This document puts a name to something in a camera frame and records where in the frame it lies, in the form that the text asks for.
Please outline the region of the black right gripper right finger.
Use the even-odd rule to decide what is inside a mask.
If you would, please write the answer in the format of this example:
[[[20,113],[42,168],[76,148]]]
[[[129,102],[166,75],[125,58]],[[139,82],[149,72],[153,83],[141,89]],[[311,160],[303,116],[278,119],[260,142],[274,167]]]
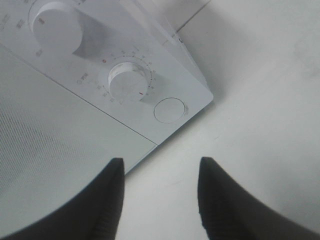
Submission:
[[[281,216],[238,184],[211,157],[199,165],[197,201],[210,240],[318,240],[320,235]]]

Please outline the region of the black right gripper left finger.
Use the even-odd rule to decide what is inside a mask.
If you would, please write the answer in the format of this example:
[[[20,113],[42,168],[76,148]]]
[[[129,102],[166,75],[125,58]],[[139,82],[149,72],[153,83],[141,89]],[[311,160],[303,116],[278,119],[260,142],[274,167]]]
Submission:
[[[113,158],[75,197],[6,240],[114,240],[123,210],[125,166]]]

